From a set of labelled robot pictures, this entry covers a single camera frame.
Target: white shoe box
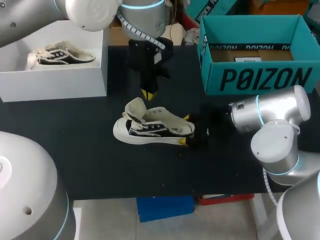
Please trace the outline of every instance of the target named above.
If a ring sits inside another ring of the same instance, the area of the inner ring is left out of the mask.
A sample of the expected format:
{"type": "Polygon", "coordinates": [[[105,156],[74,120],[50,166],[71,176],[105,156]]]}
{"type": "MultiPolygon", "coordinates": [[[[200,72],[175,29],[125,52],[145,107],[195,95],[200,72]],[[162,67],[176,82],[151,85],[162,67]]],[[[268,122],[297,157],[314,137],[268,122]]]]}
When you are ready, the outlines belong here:
{"type": "Polygon", "coordinates": [[[0,98],[3,102],[103,97],[107,95],[108,29],[82,30],[70,21],[57,21],[0,48],[0,98]],[[26,70],[35,49],[69,41],[94,54],[95,66],[26,70]]]}

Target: black tabletop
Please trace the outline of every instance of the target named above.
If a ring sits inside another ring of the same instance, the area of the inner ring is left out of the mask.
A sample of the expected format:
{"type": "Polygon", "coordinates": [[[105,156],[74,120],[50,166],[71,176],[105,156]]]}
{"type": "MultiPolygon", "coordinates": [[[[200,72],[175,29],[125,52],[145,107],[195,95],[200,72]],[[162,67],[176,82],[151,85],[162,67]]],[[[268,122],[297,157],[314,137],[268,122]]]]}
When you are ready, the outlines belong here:
{"type": "MultiPolygon", "coordinates": [[[[126,65],[127,47],[110,47],[108,96],[0,104],[0,131],[21,135],[52,156],[73,200],[139,196],[264,193],[262,167],[252,155],[252,135],[234,134],[227,143],[211,137],[207,147],[130,145],[116,140],[113,125],[127,102],[141,97],[138,76],[126,65]]],[[[196,48],[174,49],[165,64],[171,79],[158,81],[146,105],[184,117],[200,105],[222,105],[246,96],[208,97],[196,48]]],[[[301,125],[299,149],[319,151],[319,97],[309,95],[311,119],[301,125]]],[[[285,188],[271,183],[275,192],[285,188]]]]}

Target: blue plastic box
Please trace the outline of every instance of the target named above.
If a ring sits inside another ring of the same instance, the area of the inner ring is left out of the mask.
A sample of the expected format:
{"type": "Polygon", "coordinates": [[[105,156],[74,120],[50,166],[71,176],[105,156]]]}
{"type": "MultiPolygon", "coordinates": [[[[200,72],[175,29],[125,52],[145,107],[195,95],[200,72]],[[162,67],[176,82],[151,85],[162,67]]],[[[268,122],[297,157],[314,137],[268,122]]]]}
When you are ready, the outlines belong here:
{"type": "Polygon", "coordinates": [[[192,196],[137,197],[140,222],[166,219],[191,214],[195,208],[192,196]]]}
{"type": "Polygon", "coordinates": [[[320,78],[320,46],[300,15],[204,16],[197,52],[207,95],[262,94],[292,85],[311,93],[320,78]],[[292,59],[213,62],[212,49],[290,51],[292,59]]]}
{"type": "Polygon", "coordinates": [[[202,16],[226,15],[237,0],[190,0],[185,12],[200,24],[202,16]]]}

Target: white rubber sole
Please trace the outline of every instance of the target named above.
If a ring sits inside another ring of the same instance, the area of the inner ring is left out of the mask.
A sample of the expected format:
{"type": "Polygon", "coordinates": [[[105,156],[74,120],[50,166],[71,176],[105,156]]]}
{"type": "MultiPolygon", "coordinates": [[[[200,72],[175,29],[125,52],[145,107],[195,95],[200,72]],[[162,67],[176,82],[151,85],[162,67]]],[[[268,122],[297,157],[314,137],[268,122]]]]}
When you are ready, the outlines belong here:
{"type": "Polygon", "coordinates": [[[182,145],[179,141],[184,137],[145,137],[145,136],[131,136],[126,127],[127,119],[124,117],[118,119],[113,126],[113,135],[116,139],[126,144],[143,145],[143,144],[173,144],[182,145]]]}

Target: teal shoe box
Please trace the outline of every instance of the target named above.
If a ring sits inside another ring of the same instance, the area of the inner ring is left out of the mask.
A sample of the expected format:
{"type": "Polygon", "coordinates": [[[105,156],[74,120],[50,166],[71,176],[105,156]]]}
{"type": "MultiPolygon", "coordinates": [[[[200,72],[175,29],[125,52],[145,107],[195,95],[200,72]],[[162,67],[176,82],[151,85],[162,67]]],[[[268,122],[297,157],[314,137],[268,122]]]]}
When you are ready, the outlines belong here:
{"type": "Polygon", "coordinates": [[[207,95],[262,94],[292,85],[311,93],[320,78],[320,46],[300,15],[204,16],[197,52],[207,95]]]}
{"type": "Polygon", "coordinates": [[[226,15],[237,0],[190,0],[186,14],[200,24],[202,16],[226,15]]]}

